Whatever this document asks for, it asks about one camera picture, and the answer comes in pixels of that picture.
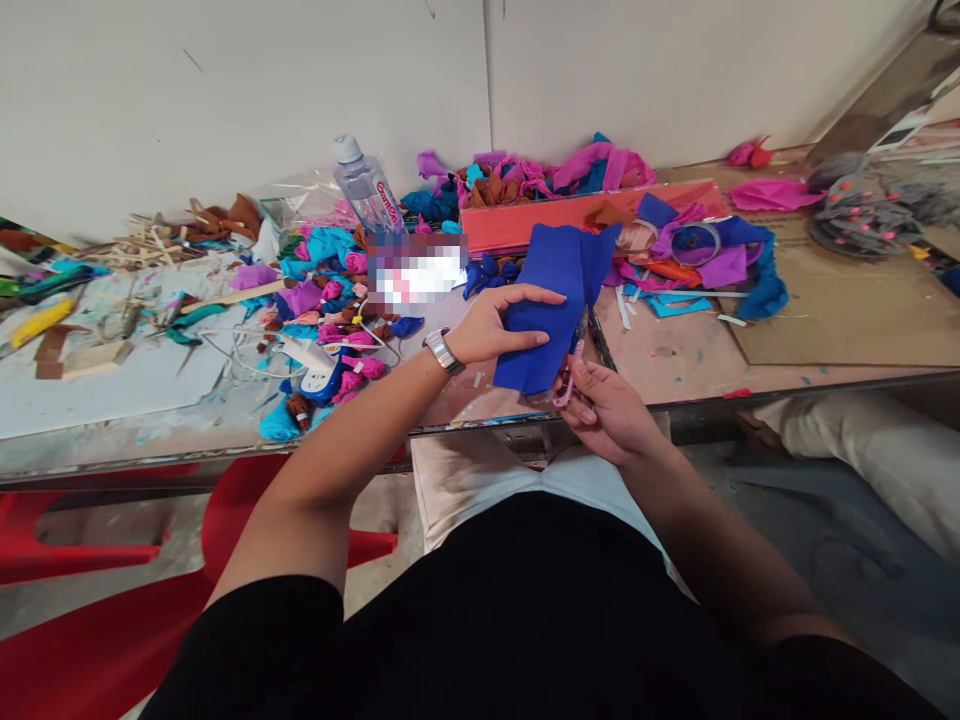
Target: black shirt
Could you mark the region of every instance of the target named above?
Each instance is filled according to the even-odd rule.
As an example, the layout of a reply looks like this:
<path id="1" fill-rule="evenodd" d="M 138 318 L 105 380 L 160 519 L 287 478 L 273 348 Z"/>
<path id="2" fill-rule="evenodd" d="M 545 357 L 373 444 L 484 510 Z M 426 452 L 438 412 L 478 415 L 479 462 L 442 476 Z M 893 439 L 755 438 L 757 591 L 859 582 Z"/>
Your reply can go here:
<path id="1" fill-rule="evenodd" d="M 275 577 L 201 615 L 141 716 L 940 717 L 869 656 L 757 648 L 681 593 L 640 533 L 545 492 L 453 531 L 347 622 Z"/>

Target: yellow object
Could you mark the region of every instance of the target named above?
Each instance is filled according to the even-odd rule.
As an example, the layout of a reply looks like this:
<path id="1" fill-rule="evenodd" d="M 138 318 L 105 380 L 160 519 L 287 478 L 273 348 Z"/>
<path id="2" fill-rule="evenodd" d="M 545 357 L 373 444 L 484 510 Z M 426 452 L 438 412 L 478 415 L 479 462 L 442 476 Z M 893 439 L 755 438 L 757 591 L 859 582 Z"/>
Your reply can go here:
<path id="1" fill-rule="evenodd" d="M 37 335 L 53 327 L 73 312 L 77 303 L 72 297 L 67 297 L 53 307 L 34 313 L 10 336 L 10 345 L 21 348 L 33 340 Z"/>

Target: bottle cap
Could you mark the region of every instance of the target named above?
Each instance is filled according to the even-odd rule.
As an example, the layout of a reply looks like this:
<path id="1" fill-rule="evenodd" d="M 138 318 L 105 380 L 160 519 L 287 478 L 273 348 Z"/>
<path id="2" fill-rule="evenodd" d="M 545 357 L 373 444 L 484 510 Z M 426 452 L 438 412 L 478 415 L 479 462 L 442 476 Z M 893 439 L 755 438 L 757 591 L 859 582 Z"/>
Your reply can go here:
<path id="1" fill-rule="evenodd" d="M 333 139 L 333 154 L 341 165 L 346 165 L 363 157 L 363 153 L 360 152 L 360 144 L 349 133 L 338 135 Z"/>

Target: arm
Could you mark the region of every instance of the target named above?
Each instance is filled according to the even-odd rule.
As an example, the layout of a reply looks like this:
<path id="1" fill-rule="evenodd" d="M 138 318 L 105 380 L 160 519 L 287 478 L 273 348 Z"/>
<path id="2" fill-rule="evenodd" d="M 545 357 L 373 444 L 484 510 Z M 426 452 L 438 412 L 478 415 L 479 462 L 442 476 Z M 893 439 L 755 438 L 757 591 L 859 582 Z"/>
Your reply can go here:
<path id="1" fill-rule="evenodd" d="M 547 342 L 546 333 L 503 329 L 501 314 L 520 300 L 560 304 L 564 298 L 533 285 L 486 290 L 447 333 L 450 351 L 467 364 Z M 264 492 L 210 603 L 238 587 L 278 575 L 313 575 L 342 593 L 353 504 L 448 377 L 433 354 L 421 350 L 338 408 Z"/>
<path id="2" fill-rule="evenodd" d="M 581 361 L 573 379 L 580 397 L 571 400 L 564 419 L 587 447 L 618 466 L 703 607 L 768 645 L 793 635 L 853 644 L 819 611 L 783 556 L 713 495 L 623 378 Z"/>

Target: hand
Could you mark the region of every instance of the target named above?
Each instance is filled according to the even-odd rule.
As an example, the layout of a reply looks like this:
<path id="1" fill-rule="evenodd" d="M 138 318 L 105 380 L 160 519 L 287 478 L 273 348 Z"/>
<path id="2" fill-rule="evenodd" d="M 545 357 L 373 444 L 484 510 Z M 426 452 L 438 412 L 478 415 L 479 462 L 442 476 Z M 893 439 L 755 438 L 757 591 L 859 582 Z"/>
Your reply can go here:
<path id="1" fill-rule="evenodd" d="M 567 298 L 536 285 L 505 285 L 484 290 L 474 300 L 463 320 L 447 333 L 450 352 L 464 365 L 490 360 L 505 352 L 529 350 L 550 340 L 545 332 L 512 333 L 503 329 L 503 313 L 521 300 L 560 305 Z"/>
<path id="2" fill-rule="evenodd" d="M 621 466 L 667 442 L 637 391 L 610 368 L 575 360 L 573 384 L 577 392 L 560 414 L 600 457 Z"/>

